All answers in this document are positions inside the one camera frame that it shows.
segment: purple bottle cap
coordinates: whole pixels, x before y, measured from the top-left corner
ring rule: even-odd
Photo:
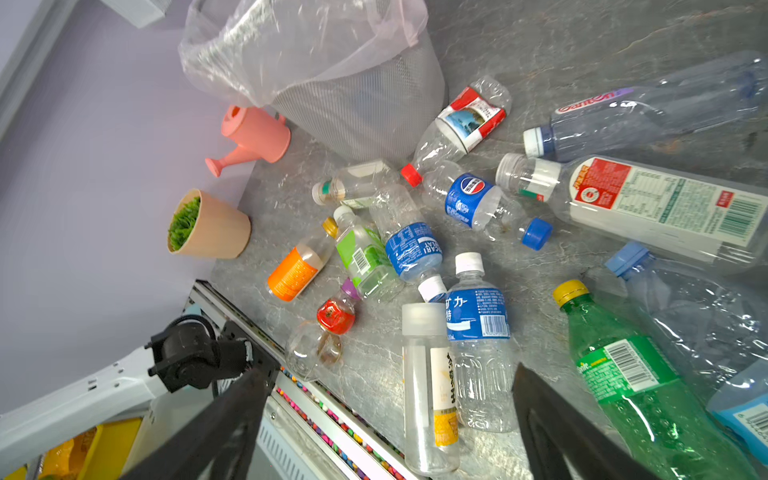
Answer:
[[[341,290],[353,299],[360,300],[360,295],[357,293],[357,289],[355,288],[355,284],[352,283],[352,280],[346,279],[346,282],[341,286]]]

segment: light blue bottle cap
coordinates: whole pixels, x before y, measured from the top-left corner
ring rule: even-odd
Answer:
[[[541,218],[531,220],[531,224],[528,225],[528,229],[523,235],[523,245],[538,252],[552,236],[553,229],[549,222],[545,222]]]
[[[605,262],[605,266],[616,276],[622,276],[624,272],[637,265],[646,255],[648,255],[647,248],[638,242],[630,242],[616,252],[609,261]]]

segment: pink watering can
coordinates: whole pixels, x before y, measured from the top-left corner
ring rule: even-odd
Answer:
[[[290,145],[290,130],[286,118],[279,120],[258,107],[241,108],[231,105],[221,122],[221,134],[234,141],[237,147],[221,160],[206,158],[205,164],[215,177],[225,167],[260,158],[271,164],[278,161]]]

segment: orange label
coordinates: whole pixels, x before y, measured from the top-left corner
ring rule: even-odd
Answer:
[[[317,268],[305,262],[294,248],[288,257],[272,272],[266,284],[274,296],[289,302],[314,278]]]

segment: potted plant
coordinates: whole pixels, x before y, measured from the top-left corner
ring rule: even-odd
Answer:
[[[168,227],[174,255],[234,258],[250,239],[250,220],[236,208],[194,188],[179,202]]]

